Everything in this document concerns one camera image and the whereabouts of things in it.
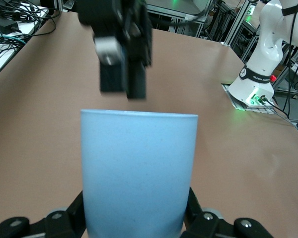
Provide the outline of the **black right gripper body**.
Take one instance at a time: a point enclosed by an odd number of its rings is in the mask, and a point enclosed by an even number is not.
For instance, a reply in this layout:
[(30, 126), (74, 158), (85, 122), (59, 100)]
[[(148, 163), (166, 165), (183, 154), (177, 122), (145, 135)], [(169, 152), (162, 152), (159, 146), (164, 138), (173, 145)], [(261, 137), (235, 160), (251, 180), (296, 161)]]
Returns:
[(80, 23), (93, 29), (99, 61), (151, 65), (152, 26), (144, 0), (79, 0)]

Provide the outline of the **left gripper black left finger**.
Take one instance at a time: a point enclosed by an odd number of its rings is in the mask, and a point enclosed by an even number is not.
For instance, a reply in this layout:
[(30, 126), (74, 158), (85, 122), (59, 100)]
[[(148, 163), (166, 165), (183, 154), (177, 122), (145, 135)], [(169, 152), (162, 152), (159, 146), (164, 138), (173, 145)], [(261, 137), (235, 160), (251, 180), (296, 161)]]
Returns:
[(57, 210), (36, 223), (26, 217), (11, 217), (0, 223), (0, 238), (80, 238), (86, 229), (83, 194), (66, 210)]

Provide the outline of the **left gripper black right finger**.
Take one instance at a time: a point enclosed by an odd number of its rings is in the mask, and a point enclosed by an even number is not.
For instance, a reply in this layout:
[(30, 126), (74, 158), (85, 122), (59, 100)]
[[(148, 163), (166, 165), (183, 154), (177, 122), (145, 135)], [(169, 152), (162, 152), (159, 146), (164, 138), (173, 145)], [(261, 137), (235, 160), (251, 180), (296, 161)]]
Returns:
[(193, 191), (189, 189), (185, 210), (186, 230), (182, 238), (271, 238), (261, 223), (251, 218), (237, 218), (233, 224), (211, 211), (204, 211)]

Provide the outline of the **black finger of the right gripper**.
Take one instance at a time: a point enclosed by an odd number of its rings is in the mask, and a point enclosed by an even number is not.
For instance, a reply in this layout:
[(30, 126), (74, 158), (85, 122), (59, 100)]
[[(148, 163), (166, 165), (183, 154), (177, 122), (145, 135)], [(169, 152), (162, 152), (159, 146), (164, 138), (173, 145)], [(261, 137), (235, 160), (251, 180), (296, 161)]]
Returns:
[(128, 67), (127, 98), (146, 98), (146, 67), (140, 60), (131, 61)]
[(106, 65), (100, 63), (100, 91), (103, 93), (125, 92), (125, 66), (118, 63)]

